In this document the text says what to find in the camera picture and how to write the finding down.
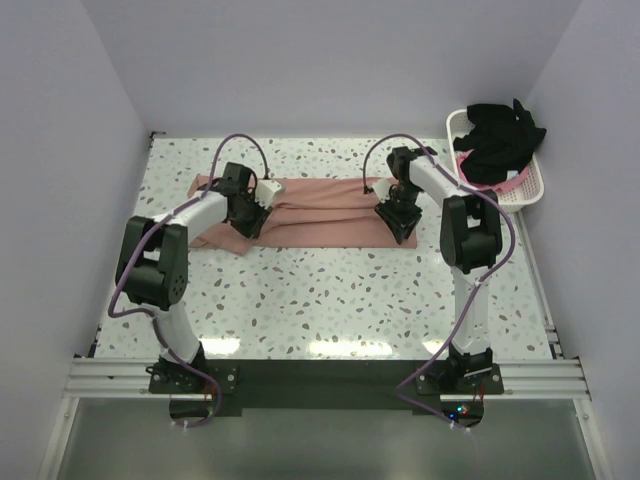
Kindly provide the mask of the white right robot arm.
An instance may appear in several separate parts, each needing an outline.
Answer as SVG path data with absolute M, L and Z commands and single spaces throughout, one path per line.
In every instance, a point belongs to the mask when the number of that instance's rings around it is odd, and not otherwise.
M 387 165 L 396 182 L 373 184 L 379 199 L 375 212 L 401 244 L 422 217 L 418 196 L 428 194 L 441 207 L 440 252 L 454 280 L 455 334 L 446 346 L 447 358 L 434 361 L 423 375 L 441 391 L 469 392 L 493 367 L 483 277 L 496 265 L 503 246 L 497 196 L 491 190 L 457 189 L 445 169 L 432 164 L 418 148 L 394 148 Z

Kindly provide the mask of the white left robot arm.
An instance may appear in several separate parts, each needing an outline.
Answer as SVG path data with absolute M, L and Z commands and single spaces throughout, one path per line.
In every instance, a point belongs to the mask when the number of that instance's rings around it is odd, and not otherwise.
M 155 217 L 133 216 L 125 228 L 108 315 L 141 313 L 151 319 L 159 360 L 147 372 L 156 383 L 185 393 L 215 390 L 201 341 L 188 320 L 183 296 L 188 287 L 189 245 L 219 224 L 254 240 L 285 187 L 230 163 L 182 205 Z

